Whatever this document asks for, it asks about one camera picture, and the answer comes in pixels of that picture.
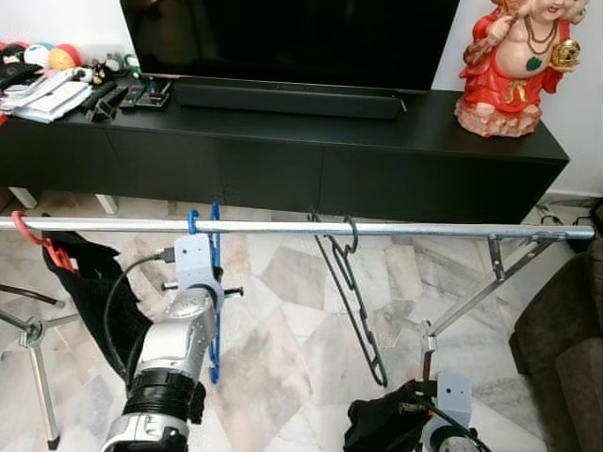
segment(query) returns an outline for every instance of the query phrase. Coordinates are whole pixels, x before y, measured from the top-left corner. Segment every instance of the sofa armrest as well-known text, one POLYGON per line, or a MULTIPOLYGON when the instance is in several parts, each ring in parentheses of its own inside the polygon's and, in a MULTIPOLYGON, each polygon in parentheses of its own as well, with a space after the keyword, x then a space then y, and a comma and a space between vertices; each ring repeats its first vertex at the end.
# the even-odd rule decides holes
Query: sofa armrest
POLYGON ((582 452, 603 450, 603 339, 592 337, 559 355, 557 374, 582 452))
POLYGON ((603 331, 603 238, 595 240, 588 249, 588 275, 595 300, 599 327, 603 331))
POLYGON ((586 253, 566 263, 534 297, 515 323, 515 335, 528 373, 554 365, 568 348, 601 335, 586 253))

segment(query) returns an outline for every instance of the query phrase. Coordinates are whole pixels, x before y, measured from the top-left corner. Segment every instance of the horizontal metal bar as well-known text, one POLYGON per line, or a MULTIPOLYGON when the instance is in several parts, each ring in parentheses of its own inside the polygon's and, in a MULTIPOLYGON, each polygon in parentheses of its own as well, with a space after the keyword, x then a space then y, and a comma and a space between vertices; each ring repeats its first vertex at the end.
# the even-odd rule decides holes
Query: horizontal metal bar
MULTIPOLYGON (((183 219, 49 218, 26 217, 24 223, 41 231, 186 233, 183 219)), ((359 235, 431 235, 488 238, 591 239, 590 226, 524 226, 502 224, 357 223, 359 235)), ((16 229, 12 219, 0 217, 0 231, 16 229)), ((352 235, 349 223, 197 220, 197 232, 215 234, 329 234, 352 235)))

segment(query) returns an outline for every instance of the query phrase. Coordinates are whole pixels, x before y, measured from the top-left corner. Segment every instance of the tripod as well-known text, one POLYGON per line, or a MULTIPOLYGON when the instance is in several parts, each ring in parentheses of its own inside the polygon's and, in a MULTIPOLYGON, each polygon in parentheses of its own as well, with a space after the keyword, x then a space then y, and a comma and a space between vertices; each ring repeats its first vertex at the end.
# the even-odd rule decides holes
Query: tripod
MULTIPOLYGON (((24 295, 44 303, 52 304, 58 308, 65 306, 63 301, 51 299, 37 292, 20 289, 18 287, 0 284, 0 292, 24 295)), ((48 378, 46 377, 46 370, 44 368, 44 359, 42 358, 40 344, 49 328, 65 325, 66 323, 75 321, 77 318, 78 315, 66 315, 60 318, 53 318, 52 320, 44 320, 42 318, 33 316, 28 320, 23 321, 22 319, 0 309, 0 320, 4 320, 9 325, 21 330, 19 345, 29 350, 29 359, 31 360, 31 366, 34 371, 34 381, 36 382, 38 398, 40 399, 42 418, 44 420, 44 426, 46 429, 46 438, 49 450, 57 450, 60 437, 58 434, 57 420, 55 418, 55 411, 53 410, 53 402, 50 396, 50 388, 48 386, 48 378)))

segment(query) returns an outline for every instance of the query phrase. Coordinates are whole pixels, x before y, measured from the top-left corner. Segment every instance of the metal bracket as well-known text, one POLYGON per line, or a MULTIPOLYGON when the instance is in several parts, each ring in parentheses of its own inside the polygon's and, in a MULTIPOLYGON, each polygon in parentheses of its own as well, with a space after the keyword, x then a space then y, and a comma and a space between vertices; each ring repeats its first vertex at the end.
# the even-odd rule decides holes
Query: metal bracket
POLYGON ((437 339, 434 335, 430 335, 429 329, 431 326, 429 320, 421 322, 418 326, 419 334, 421 335, 421 379, 423 381, 430 380, 432 372, 432 356, 437 350, 437 339))
POLYGON ((19 336, 19 345, 21 347, 30 348, 39 346, 41 341, 46 335, 48 326, 46 322, 41 318, 30 317, 27 321, 27 328, 21 330, 21 336, 19 336))
POLYGON ((500 255, 500 241, 495 235, 488 237, 488 248, 490 250, 490 259, 492 261, 492 270, 494 271, 497 281, 503 282, 507 279, 505 275, 505 267, 502 264, 502 256, 500 255))
POLYGON ((552 243, 557 241, 557 238, 541 238, 535 244, 529 243, 528 246, 531 248, 528 250, 525 250, 524 247, 520 247, 518 250, 514 251, 507 259, 507 269, 505 270, 505 277, 503 280, 500 280, 492 273, 488 273, 482 281, 478 282, 476 286, 469 291, 464 299, 459 300, 454 306, 451 306, 444 314, 433 322, 433 325, 429 327, 429 335, 437 336, 438 334, 441 334, 442 331, 469 312, 480 301, 507 282, 515 273, 517 273, 517 271, 546 250, 552 243))

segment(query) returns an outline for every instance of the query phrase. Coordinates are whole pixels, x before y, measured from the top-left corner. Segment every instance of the figurine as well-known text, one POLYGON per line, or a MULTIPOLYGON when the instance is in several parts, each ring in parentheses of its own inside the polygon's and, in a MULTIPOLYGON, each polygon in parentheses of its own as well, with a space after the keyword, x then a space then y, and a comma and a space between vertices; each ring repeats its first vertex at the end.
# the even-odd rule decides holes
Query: figurine
POLYGON ((94 86, 103 85, 113 78, 113 71, 106 63, 101 63, 98 59, 93 59, 92 64, 92 84, 94 86))
POLYGON ((473 28, 464 52, 464 95, 455 115, 483 137, 521 137, 542 117, 540 91, 554 93, 564 73, 579 64, 570 39, 588 0, 492 0, 497 9, 473 28))

